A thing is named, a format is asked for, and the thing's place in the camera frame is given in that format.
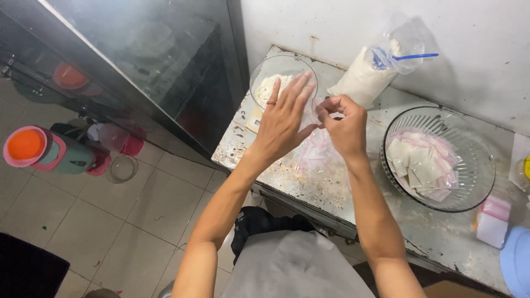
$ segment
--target plastic bag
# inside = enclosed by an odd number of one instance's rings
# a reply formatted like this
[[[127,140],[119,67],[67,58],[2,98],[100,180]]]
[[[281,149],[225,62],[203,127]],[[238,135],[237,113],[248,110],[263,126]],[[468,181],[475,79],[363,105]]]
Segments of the plastic bag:
[[[396,74],[409,74],[421,65],[422,58],[394,58],[425,53],[424,37],[418,28],[412,19],[393,18],[374,44],[361,49],[344,76],[328,92],[332,96],[346,94],[365,109],[373,108],[372,102]]]

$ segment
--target clear glass bowl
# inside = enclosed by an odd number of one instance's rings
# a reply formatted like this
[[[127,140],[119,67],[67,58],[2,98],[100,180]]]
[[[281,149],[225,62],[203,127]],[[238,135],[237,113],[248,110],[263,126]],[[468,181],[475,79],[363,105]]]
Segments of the clear glass bowl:
[[[387,137],[406,128],[421,128],[434,136],[441,136],[453,144],[462,161],[453,167],[458,171],[458,189],[442,201],[418,194],[409,194],[390,170],[386,150],[390,145]],[[457,213],[479,206],[489,195],[495,181],[495,163],[484,139],[458,115],[436,107],[417,107],[399,114],[388,126],[381,145],[381,162],[391,183],[404,195],[431,209]]]
[[[299,73],[305,73],[306,71],[313,72],[313,76],[309,82],[315,82],[316,86],[311,94],[309,100],[315,98],[316,92],[319,88],[318,80],[316,79],[315,71],[298,57],[287,56],[287,55],[278,55],[272,56],[265,59],[260,63],[256,69],[252,72],[250,76],[250,94],[254,99],[254,102],[262,111],[265,111],[266,106],[260,105],[260,102],[256,99],[254,92],[261,85],[261,82],[267,77],[279,74],[279,75],[291,75],[295,77]]]
[[[138,162],[136,158],[120,155],[110,163],[106,175],[110,182],[120,184],[131,180],[137,171]]]

